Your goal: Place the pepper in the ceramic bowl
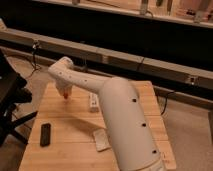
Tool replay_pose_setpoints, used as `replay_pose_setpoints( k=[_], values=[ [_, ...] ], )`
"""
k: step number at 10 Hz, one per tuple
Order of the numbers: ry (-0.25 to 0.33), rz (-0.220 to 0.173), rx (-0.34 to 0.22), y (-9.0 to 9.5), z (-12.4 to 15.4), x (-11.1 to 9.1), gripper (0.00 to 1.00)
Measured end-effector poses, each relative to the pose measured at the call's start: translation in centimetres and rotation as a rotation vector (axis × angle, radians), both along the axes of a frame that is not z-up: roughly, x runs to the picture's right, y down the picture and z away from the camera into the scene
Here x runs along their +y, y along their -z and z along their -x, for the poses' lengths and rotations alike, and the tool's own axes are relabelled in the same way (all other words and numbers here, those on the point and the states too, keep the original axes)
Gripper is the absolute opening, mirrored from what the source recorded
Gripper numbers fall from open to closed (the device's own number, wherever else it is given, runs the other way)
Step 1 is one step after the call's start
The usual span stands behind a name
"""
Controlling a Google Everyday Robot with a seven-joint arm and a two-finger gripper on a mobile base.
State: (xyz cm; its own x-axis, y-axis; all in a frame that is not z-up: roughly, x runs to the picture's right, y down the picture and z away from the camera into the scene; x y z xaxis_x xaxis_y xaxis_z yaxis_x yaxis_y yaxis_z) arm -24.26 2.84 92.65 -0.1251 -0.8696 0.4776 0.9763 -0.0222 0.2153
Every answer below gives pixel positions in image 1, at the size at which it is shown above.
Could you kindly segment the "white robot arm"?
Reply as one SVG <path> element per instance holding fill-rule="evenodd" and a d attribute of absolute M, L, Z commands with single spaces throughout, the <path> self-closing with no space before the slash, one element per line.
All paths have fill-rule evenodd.
<path fill-rule="evenodd" d="M 52 64 L 48 72 L 60 93 L 75 85 L 98 96 L 120 171 L 166 171 L 144 116 L 140 95 L 130 81 L 75 71 L 68 57 Z"/>

